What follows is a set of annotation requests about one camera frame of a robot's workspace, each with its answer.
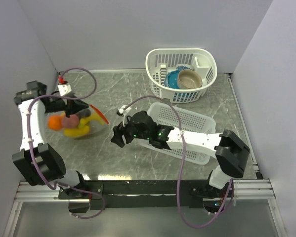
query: white plastic basket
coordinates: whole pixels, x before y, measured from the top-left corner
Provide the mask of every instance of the white plastic basket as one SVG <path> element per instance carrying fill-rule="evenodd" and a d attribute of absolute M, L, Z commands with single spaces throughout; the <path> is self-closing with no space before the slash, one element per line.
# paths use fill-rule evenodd
<path fill-rule="evenodd" d="M 177 64 L 188 64 L 202 78 L 203 86 L 196 89 L 180 90 L 164 86 L 168 73 L 176 70 Z M 217 65 L 213 56 L 200 48 L 154 49 L 147 54 L 146 71 L 154 95 L 169 99 L 172 103 L 188 103 L 203 96 L 217 77 Z"/>
<path fill-rule="evenodd" d="M 182 129 L 185 131 L 201 132 L 201 133 L 215 133 L 216 122 L 212 118 L 201 115 L 189 110 L 175 107 L 178 115 L 181 119 Z M 153 103 L 147 114 L 158 124 L 169 125 L 178 127 L 178 120 L 173 110 L 163 103 Z M 140 145 L 149 148 L 154 151 L 158 151 L 172 157 L 182 159 L 183 150 L 160 150 L 149 144 L 147 140 L 138 139 Z M 203 153 L 186 151 L 186 161 L 190 161 L 196 164 L 207 164 L 210 156 Z"/>

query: gray marble surface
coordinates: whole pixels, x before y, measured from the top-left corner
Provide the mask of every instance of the gray marble surface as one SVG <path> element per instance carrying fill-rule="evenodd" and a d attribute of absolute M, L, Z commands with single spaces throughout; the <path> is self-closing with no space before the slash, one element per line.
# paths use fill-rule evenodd
<path fill-rule="evenodd" d="M 97 91 L 85 99 L 100 109 L 110 121 L 110 127 L 97 136 L 84 139 L 65 137 L 61 132 L 46 130 L 48 143 L 63 157 L 67 169 L 81 172 L 87 179 L 177 179 L 181 160 L 140 146 L 136 141 L 118 147 L 110 142 L 112 128 L 121 121 L 116 109 L 121 105 L 147 94 L 149 88 L 147 74 L 135 73 L 95 73 Z M 71 83 L 76 95 L 85 95 L 93 87 L 92 79 L 84 73 L 69 73 L 65 79 Z M 143 99 L 134 105 L 138 110 L 147 110 L 154 99 Z M 225 75 L 218 75 L 215 83 L 198 101 L 175 106 L 188 109 L 216 121 L 216 132 L 224 129 L 235 131 L 246 141 L 239 112 Z M 218 162 L 211 158 L 206 165 L 186 162 L 183 179 L 207 179 Z M 251 157 L 248 159 L 245 179 L 255 179 Z"/>

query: purple cable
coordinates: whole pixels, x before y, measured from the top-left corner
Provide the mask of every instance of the purple cable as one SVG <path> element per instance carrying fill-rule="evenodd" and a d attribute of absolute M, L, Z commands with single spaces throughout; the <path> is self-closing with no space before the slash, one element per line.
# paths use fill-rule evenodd
<path fill-rule="evenodd" d="M 230 201 L 228 202 L 228 205 L 221 211 L 221 213 L 225 212 L 231 205 L 233 197 L 235 195 L 234 193 L 234 183 L 233 183 L 233 179 L 231 179 L 232 185 L 231 185 L 231 198 Z"/>
<path fill-rule="evenodd" d="M 144 98 L 155 98 L 155 99 L 158 99 L 158 100 L 161 100 L 163 103 L 167 104 L 172 110 L 173 112 L 175 113 L 176 117 L 177 117 L 177 121 L 178 121 L 178 128 L 179 130 L 181 131 L 182 130 L 182 123 L 181 123 L 181 119 L 177 113 L 177 111 L 175 110 L 175 108 L 171 105 L 171 104 L 168 104 L 166 102 L 164 102 L 161 98 L 157 97 L 157 96 L 154 96 L 154 95 L 145 95 L 145 96 L 142 96 L 142 97 L 139 97 L 137 99 L 135 99 L 134 101 L 130 102 L 125 108 L 127 109 L 128 107 L 130 107 L 131 105 L 133 105 L 134 103 L 136 103 L 137 101 L 141 100 L 141 99 L 144 99 Z M 208 225 L 210 225 L 218 216 L 219 214 L 221 213 L 221 211 L 223 210 L 223 207 L 226 203 L 226 200 L 227 200 L 227 197 L 229 195 L 229 191 L 230 191 L 230 188 L 232 186 L 232 191 L 233 191 L 233 180 L 231 179 L 229 181 L 229 185 L 228 185 L 228 189 L 227 189 L 227 192 L 225 194 L 225 197 L 222 201 L 222 204 L 218 210 L 218 212 L 213 216 L 213 218 L 208 221 L 207 223 L 203 224 L 203 225 L 200 225 L 200 226 L 195 226 L 193 225 L 192 223 L 188 222 L 183 213 L 182 213 L 182 210 L 181 210 L 181 204 L 180 204 L 180 184 L 181 184 L 181 178 L 182 178 L 182 173 L 183 173 L 183 168 L 184 168 L 184 161 L 185 161 L 185 157 L 186 157 L 186 142 L 185 142 L 185 138 L 183 136 L 183 133 L 181 134 L 181 138 L 182 138 L 182 143 L 183 143 L 183 156 L 182 156 L 182 162 L 181 162 L 181 167 L 180 167 L 180 170 L 179 170 L 179 174 L 178 174 L 178 179 L 177 179 L 177 186 L 176 186 L 176 202 L 177 202 L 177 209 L 178 209 L 178 213 L 181 217 L 181 219 L 183 220 L 183 222 L 188 225 L 189 227 L 191 228 L 194 228 L 194 229 L 202 229 L 202 228 L 205 228 L 207 227 Z"/>
<path fill-rule="evenodd" d="M 80 97 L 80 98 L 72 98 L 72 97 L 66 97 L 66 96 L 59 96 L 59 95 L 41 95 L 41 96 L 38 96 L 37 98 L 33 99 L 32 102 L 29 104 L 28 106 L 28 114 L 27 114 L 27 133 L 28 133 L 28 139 L 29 139 L 29 150 L 30 150 L 30 155 L 31 155 L 31 160 L 34 164 L 34 167 L 38 173 L 38 175 L 40 176 L 40 178 L 43 180 L 43 182 L 49 187 L 51 188 L 52 190 L 56 190 L 57 188 L 57 183 L 54 184 L 54 186 L 52 186 L 48 180 L 45 178 L 45 176 L 43 175 L 43 173 L 41 172 L 37 162 L 36 162 L 36 159 L 35 159 L 35 155 L 34 155 L 34 147 L 33 147 L 33 142 L 32 142 L 32 134 L 31 134 L 31 127 L 30 127 L 30 115 L 31 115 L 31 109 L 34 105 L 34 103 L 40 99 L 43 99 L 43 98 L 60 98 L 60 99 L 67 99 L 67 100 L 82 100 L 82 99 L 85 99 L 89 96 L 91 96 L 96 88 L 97 88 L 97 82 L 96 82 L 96 78 L 94 77 L 94 75 L 87 69 L 84 69 L 84 68 L 70 68 L 70 69 L 67 69 L 65 71 L 63 71 L 60 75 L 60 77 L 63 77 L 68 71 L 71 71 L 71 70 L 81 70 L 81 71 L 84 71 L 84 72 L 87 72 L 91 78 L 94 80 L 94 89 L 92 90 L 92 92 L 90 92 L 89 94 L 87 94 L 86 96 L 83 96 L 83 97 Z M 93 218 L 93 217 L 96 217 L 98 216 L 104 209 L 105 209 L 105 200 L 103 198 L 102 195 L 99 195 L 97 193 L 94 193 L 94 192 L 90 192 L 90 191 L 85 191 L 85 190 L 81 190 L 81 189 L 77 189 L 77 188 L 74 188 L 74 187 L 70 187 L 71 189 L 75 190 L 75 191 L 78 191 L 78 192 L 82 192 L 82 193 L 87 193 L 87 194 L 92 194 L 92 195 L 96 195 L 98 197 L 100 197 L 102 200 L 103 200 L 103 206 L 102 206 L 102 209 L 96 213 L 95 215 L 93 216 L 88 216 L 88 217 L 83 217 L 83 216 L 78 216 L 76 214 L 72 214 L 73 216 L 75 217 L 78 217 L 80 219 L 90 219 L 90 218 Z"/>

